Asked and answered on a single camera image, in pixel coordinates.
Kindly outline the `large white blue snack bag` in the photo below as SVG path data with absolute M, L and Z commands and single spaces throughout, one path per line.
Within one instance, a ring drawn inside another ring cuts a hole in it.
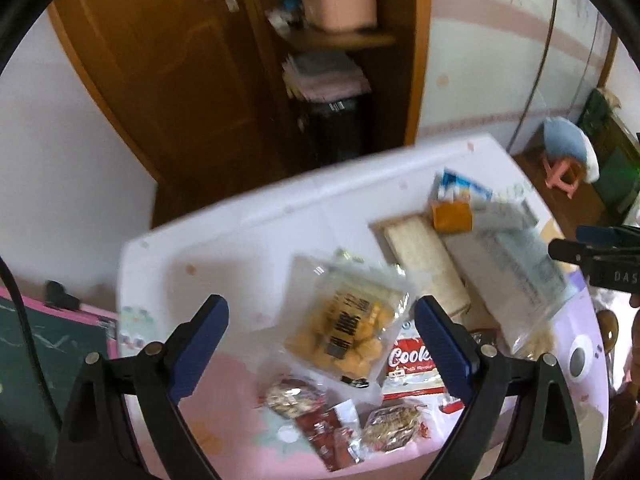
M 534 229 L 450 235 L 445 245 L 513 353 L 578 292 Z

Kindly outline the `red cookies packet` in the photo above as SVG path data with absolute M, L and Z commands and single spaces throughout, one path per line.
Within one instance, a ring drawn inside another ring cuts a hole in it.
M 450 396 L 413 320 L 402 324 L 390 349 L 382 393 L 385 403 L 411 400 L 447 415 L 464 408 L 462 401 Z

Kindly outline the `nut mix snack packet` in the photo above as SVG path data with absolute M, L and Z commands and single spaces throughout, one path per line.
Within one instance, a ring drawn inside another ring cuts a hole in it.
M 317 385 L 296 377 L 282 377 L 262 394 L 262 404 L 285 419 L 296 419 L 320 410 L 326 393 Z

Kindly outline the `orange white snack bar packet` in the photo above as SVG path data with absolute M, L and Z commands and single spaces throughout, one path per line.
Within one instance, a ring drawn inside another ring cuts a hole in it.
M 533 229 L 538 218 L 526 201 L 496 200 L 490 188 L 445 169 L 431 201 L 433 228 L 442 234 Z

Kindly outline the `beige wafer cracker pack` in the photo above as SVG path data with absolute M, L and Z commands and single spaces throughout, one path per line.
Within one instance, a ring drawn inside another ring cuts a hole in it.
M 420 297 L 434 296 L 450 318 L 471 307 L 454 262 L 423 216 L 414 214 L 386 223 L 382 234 L 398 263 L 410 274 Z

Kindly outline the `orange biscuit snack bag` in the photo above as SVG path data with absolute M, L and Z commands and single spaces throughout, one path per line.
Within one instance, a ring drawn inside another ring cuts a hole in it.
M 397 264 L 297 255 L 264 371 L 311 382 L 330 400 L 379 406 L 388 352 L 413 299 Z

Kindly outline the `brown chocolate snack packet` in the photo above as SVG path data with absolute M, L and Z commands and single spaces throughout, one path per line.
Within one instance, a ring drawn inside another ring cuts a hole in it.
M 353 400 L 300 415 L 295 422 L 328 471 L 364 461 L 362 430 Z

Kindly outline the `wooden bedpost knob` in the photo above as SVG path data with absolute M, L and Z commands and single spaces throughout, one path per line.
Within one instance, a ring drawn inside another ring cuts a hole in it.
M 618 331 L 618 319 L 612 310 L 602 309 L 597 312 L 597 321 L 602 338 L 602 347 L 605 354 L 610 354 L 615 348 Z

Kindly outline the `pink plastic stool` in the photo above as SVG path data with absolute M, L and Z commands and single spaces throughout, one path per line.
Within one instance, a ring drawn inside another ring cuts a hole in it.
M 541 155 L 544 167 L 544 184 L 547 188 L 558 188 L 571 200 L 579 185 L 585 180 L 586 170 L 582 163 L 573 157 L 562 157 L 550 160 L 548 154 Z

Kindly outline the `cartoon printed tablecloth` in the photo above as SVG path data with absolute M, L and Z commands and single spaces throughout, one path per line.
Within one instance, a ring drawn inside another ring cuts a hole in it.
M 426 474 L 464 408 L 447 415 L 423 405 L 430 418 L 429 439 L 328 471 L 295 419 L 262 404 L 264 391 L 285 377 L 266 373 L 264 361 L 294 257 L 349 252 L 365 262 L 401 266 L 382 227 L 420 214 L 433 228 L 431 201 L 445 169 L 490 188 L 496 200 L 525 200 L 538 218 L 533 229 L 542 240 L 548 245 L 555 236 L 552 215 L 524 172 L 492 136 L 476 134 L 311 171 L 225 200 L 125 246 L 118 278 L 118 343 L 125 356 L 167 339 L 209 296 L 227 301 L 224 336 L 194 393 L 179 404 L 222 478 L 417 479 Z M 447 236 L 457 235 L 436 233 L 444 245 Z M 608 381 L 599 325 L 582 274 L 560 264 L 577 294 L 513 353 L 480 294 L 454 265 L 471 307 L 452 319 L 469 330 L 496 328 L 495 348 L 506 365 L 525 363 L 525 350 L 536 334 L 546 330 L 552 335 L 551 349 L 535 366 L 544 393 L 573 401 L 575 437 L 569 445 L 548 444 L 541 457 L 523 458 L 521 467 L 536 479 L 590 478 L 606 440 Z M 489 474 L 506 459 L 506 440 L 516 436 L 515 422 L 524 406 L 521 394 L 506 393 L 473 477 Z

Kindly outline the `wooden corner shelf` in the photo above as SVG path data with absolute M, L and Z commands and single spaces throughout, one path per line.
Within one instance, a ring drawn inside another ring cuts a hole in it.
M 432 0 L 376 0 L 378 24 L 368 30 L 325 32 L 308 24 L 277 28 L 267 13 L 285 0 L 244 0 L 265 64 L 269 87 L 285 123 L 284 145 L 305 169 L 411 145 L 418 133 Z M 370 84 L 340 104 L 306 104 L 287 92 L 288 56 L 343 51 Z

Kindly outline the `folded cloth stack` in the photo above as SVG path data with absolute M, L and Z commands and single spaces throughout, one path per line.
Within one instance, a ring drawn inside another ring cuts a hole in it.
M 311 51 L 289 55 L 282 78 L 290 98 L 309 103 L 331 103 L 371 91 L 361 67 L 344 51 Z

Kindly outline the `brown wooden door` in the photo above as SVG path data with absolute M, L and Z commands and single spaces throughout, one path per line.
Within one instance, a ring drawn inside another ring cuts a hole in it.
M 160 184 L 294 174 L 260 0 L 53 0 L 49 15 L 90 96 Z

